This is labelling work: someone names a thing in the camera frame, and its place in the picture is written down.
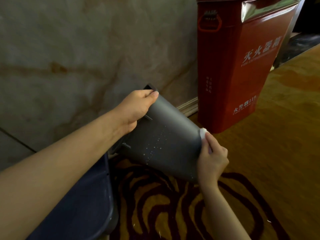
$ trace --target floor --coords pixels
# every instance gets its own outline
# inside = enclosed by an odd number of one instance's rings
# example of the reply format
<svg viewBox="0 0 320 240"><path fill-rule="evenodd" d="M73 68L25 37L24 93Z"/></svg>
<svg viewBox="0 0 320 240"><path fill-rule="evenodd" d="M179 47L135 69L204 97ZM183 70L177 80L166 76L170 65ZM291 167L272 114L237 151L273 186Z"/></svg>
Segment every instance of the floor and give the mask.
<svg viewBox="0 0 320 240"><path fill-rule="evenodd" d="M219 186L253 240L320 236L319 64L320 45L270 72L256 111L216 135L230 160ZM123 157L113 171L111 240L212 239L197 185Z"/></svg>

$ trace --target dark blue plastic chair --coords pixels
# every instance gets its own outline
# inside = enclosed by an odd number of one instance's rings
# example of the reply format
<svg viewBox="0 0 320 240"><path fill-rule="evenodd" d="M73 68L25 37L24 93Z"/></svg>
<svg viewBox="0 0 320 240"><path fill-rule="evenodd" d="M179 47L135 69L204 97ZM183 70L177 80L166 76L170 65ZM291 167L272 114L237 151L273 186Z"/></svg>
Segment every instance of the dark blue plastic chair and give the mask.
<svg viewBox="0 0 320 240"><path fill-rule="evenodd" d="M92 166L27 240L91 240L118 223L107 153Z"/></svg>

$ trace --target dark gray plastic bin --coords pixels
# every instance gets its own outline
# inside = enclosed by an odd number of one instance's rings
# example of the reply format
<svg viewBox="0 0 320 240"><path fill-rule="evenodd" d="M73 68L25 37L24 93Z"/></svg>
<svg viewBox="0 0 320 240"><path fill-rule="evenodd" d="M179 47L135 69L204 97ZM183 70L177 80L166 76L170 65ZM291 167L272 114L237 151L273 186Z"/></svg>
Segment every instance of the dark gray plastic bin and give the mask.
<svg viewBox="0 0 320 240"><path fill-rule="evenodd" d="M157 90L151 84L145 89ZM200 128L159 95L137 127L122 137L110 153L125 155L141 164L196 182L201 150Z"/></svg>
<svg viewBox="0 0 320 240"><path fill-rule="evenodd" d="M92 240L118 223L108 155L105 153L69 190L27 240Z"/></svg>

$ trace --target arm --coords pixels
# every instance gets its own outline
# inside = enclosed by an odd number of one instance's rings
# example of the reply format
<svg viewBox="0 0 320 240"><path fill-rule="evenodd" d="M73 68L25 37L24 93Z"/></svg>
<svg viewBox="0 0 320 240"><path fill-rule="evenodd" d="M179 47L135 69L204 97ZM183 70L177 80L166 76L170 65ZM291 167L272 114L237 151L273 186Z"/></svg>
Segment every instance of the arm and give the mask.
<svg viewBox="0 0 320 240"><path fill-rule="evenodd" d="M197 165L199 186L212 222L214 239L249 240L249 235L218 188L218 179L229 163L227 155L228 150L206 133Z"/></svg>
<svg viewBox="0 0 320 240"><path fill-rule="evenodd" d="M0 239L25 239L64 195L123 135L158 92L132 92L86 126L0 173Z"/></svg>

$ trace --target gray trash bin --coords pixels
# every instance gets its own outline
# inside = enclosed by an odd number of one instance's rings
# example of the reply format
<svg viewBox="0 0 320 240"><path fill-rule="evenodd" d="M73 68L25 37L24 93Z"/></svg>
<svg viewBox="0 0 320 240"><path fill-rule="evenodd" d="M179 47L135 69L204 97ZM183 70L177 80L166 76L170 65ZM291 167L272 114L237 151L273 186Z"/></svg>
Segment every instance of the gray trash bin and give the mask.
<svg viewBox="0 0 320 240"><path fill-rule="evenodd" d="M157 89L148 84L144 89ZM109 153L119 153L175 177L196 182L200 128L159 95L137 127Z"/></svg>

